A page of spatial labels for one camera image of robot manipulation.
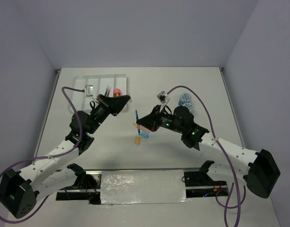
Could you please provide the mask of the pink capped crayon tube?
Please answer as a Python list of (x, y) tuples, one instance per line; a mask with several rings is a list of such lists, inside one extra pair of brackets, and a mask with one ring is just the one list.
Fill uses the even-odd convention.
[(114, 89), (114, 96), (120, 96), (121, 95), (121, 90), (119, 88)]

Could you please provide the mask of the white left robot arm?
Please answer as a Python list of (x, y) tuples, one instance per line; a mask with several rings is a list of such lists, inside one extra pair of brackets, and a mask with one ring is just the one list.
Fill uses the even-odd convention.
[(32, 164), (15, 171), (10, 168), (2, 175), (0, 202), (16, 218), (25, 217), (44, 197), (72, 185), (82, 188), (90, 175), (72, 160), (86, 151), (94, 138), (92, 134), (109, 116), (117, 116), (129, 102), (130, 96), (97, 96), (97, 106), (90, 113), (75, 111), (70, 133), (54, 150), (38, 157)]

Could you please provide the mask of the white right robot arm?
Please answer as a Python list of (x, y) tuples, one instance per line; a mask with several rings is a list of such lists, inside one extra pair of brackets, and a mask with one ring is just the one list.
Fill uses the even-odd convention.
[(157, 105), (150, 114), (139, 118), (137, 124), (152, 132), (162, 127), (180, 133), (181, 141), (199, 152), (199, 180), (204, 185), (213, 181), (238, 181), (256, 196), (266, 199), (281, 174), (269, 151), (249, 150), (213, 136), (194, 122), (193, 114), (184, 106), (168, 113)]

